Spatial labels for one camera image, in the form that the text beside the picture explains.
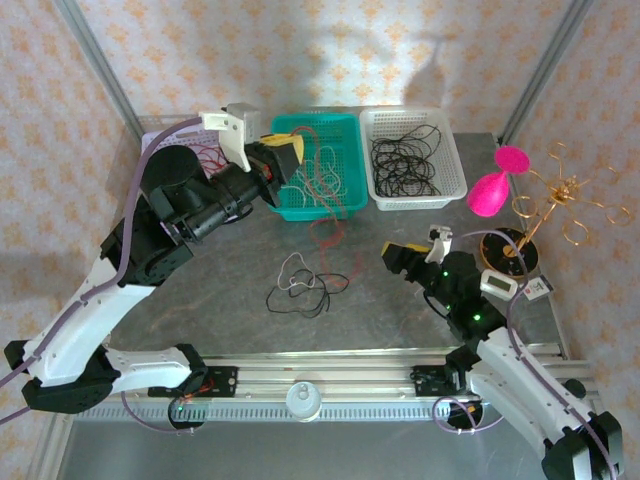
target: white plastic basket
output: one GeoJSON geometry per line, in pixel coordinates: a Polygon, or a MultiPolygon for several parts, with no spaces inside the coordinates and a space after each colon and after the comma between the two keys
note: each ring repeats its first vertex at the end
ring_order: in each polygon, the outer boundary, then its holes
{"type": "Polygon", "coordinates": [[[360,113],[360,132],[369,195],[376,201],[378,209],[389,211],[442,208],[451,200],[459,200],[467,194],[467,182],[462,171],[458,149],[453,140],[449,120],[442,110],[411,107],[367,108],[360,113]],[[423,124],[434,125],[442,133],[440,146],[429,159],[435,168],[434,185],[442,195],[419,197],[381,197],[377,195],[371,163],[373,140],[399,138],[423,124]]]}
{"type": "MultiPolygon", "coordinates": [[[[145,133],[142,136],[142,151],[147,148],[151,141],[156,138],[161,132],[145,133]]],[[[193,125],[191,127],[185,127],[173,135],[169,135],[165,138],[160,145],[154,150],[157,152],[161,148],[168,147],[169,145],[185,145],[193,149],[193,145],[206,145],[207,147],[215,147],[218,145],[218,132],[214,130],[205,130],[201,125],[193,125]]]]}

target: patterned wallpaper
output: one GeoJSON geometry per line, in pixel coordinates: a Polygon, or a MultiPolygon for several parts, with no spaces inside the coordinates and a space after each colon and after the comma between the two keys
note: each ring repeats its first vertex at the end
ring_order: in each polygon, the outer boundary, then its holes
{"type": "Polygon", "coordinates": [[[569,3],[80,0],[139,115],[409,103],[495,133],[569,3]]]}
{"type": "Polygon", "coordinates": [[[632,208],[636,220],[630,226],[611,226],[599,209],[583,208],[577,216],[591,227],[591,245],[573,247],[562,239],[562,214],[543,227],[537,244],[557,288],[571,352],[594,365],[604,404],[623,425],[633,479],[640,478],[638,52],[637,0],[595,2],[516,142],[531,154],[534,168],[549,175],[556,167],[545,152],[554,140],[569,147],[568,167],[579,178],[607,165],[623,172],[613,188],[585,187],[585,197],[632,208]]]}
{"type": "MultiPolygon", "coordinates": [[[[37,334],[85,278],[139,151],[52,1],[3,0],[0,23],[4,348],[37,334]]],[[[24,406],[25,378],[0,391],[0,416],[24,406]]],[[[25,478],[45,419],[1,428],[0,479],[25,478]]]]}

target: pink funnel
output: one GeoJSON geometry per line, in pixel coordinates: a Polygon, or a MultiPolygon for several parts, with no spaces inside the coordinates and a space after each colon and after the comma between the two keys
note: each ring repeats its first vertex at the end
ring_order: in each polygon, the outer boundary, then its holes
{"type": "Polygon", "coordinates": [[[467,198],[471,211],[481,217],[492,217],[500,211],[509,196],[507,173],[520,174],[529,170],[529,157],[516,147],[500,147],[495,160],[502,169],[485,175],[474,185],[467,198]]]}

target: teal basket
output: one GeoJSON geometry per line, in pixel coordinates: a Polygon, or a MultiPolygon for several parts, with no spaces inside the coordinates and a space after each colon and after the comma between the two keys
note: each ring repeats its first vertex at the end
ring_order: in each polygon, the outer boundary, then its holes
{"type": "MultiPolygon", "coordinates": [[[[356,211],[367,205],[367,179],[362,154],[362,141],[360,138],[360,125],[358,118],[345,113],[299,113],[295,115],[280,115],[273,119],[272,133],[291,133],[297,127],[311,127],[317,134],[320,147],[320,165],[318,168],[326,179],[326,184],[335,192],[338,200],[344,208],[339,207],[335,200],[327,197],[324,200],[332,207],[332,211],[338,218],[350,217],[356,211]]],[[[314,180],[314,156],[316,145],[313,137],[308,132],[300,132],[304,139],[304,164],[307,178],[318,193],[327,194],[314,180]]],[[[316,200],[305,189],[304,177],[296,173],[289,183],[280,192],[281,206],[272,208],[274,212],[282,215],[288,222],[306,222],[326,218],[330,215],[327,208],[316,200]]]]}

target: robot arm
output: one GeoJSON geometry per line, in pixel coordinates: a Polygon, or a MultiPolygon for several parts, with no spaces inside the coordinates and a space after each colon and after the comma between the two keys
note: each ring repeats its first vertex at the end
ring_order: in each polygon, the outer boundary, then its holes
{"type": "MultiPolygon", "coordinates": [[[[438,248],[440,243],[436,239],[433,251],[446,250],[438,248]]],[[[481,273],[473,255],[442,255],[426,261],[423,252],[387,244],[382,257],[392,273],[406,270],[405,279],[424,287],[425,299],[433,297],[447,309],[449,328],[463,342],[447,356],[448,394],[471,391],[494,405],[534,448],[550,480],[609,478],[605,458],[578,417],[588,422],[622,473],[622,431],[613,415],[592,412],[540,365],[513,332],[520,350],[516,352],[506,319],[482,297],[481,273]]]]}
{"type": "Polygon", "coordinates": [[[223,130],[221,144],[224,139],[225,154],[232,162],[207,179],[188,147],[171,146],[154,153],[142,176],[143,195],[133,214],[131,252],[122,280],[83,300],[86,292],[115,277],[124,250],[124,220],[103,242],[89,276],[62,310],[72,306],[75,313],[46,349],[40,352],[62,313],[34,339],[13,341],[5,348],[14,370],[35,358],[28,371],[32,379],[23,388],[31,409],[79,413],[125,390],[166,387],[190,393],[201,386],[207,369],[191,345],[121,352],[104,348],[102,342],[135,305],[193,256],[189,243],[247,216],[258,197],[277,206],[278,191],[303,156],[300,136],[255,138],[257,111],[245,104],[203,114],[203,119],[205,128],[223,130]],[[212,118],[218,123],[212,124],[212,118]]]}

